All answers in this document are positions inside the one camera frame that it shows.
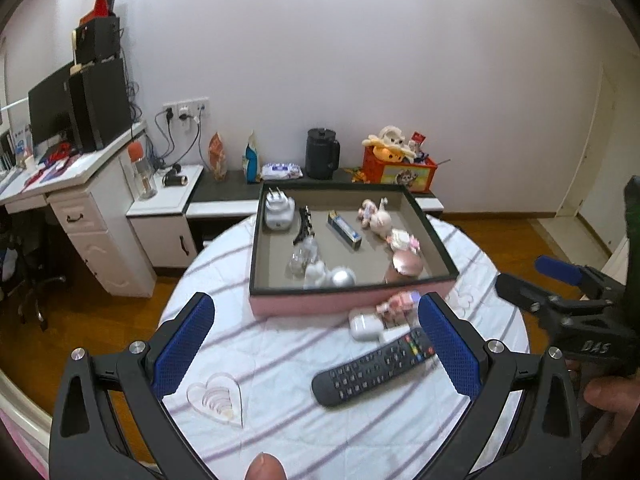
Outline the person right hand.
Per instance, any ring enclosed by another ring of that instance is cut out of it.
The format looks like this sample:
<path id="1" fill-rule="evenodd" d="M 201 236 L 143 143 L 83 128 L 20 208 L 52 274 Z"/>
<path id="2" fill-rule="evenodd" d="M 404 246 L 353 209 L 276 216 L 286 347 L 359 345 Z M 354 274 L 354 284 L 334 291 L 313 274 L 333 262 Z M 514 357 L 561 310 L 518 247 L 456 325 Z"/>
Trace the person right hand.
<path id="1" fill-rule="evenodd" d="M 638 377 L 598 377 L 587 385 L 584 391 L 587 403 L 613 415 L 594 451 L 597 456 L 607 456 L 613 451 L 637 411 L 639 396 Z"/>

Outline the person left hand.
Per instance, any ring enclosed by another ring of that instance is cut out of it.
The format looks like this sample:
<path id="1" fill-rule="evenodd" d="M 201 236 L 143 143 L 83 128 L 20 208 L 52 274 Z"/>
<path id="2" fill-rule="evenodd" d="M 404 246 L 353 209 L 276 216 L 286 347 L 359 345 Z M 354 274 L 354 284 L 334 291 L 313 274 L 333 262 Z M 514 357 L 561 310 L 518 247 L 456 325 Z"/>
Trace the person left hand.
<path id="1" fill-rule="evenodd" d="M 286 480 L 286 472 L 277 457 L 258 454 L 248 466 L 245 480 Z"/>

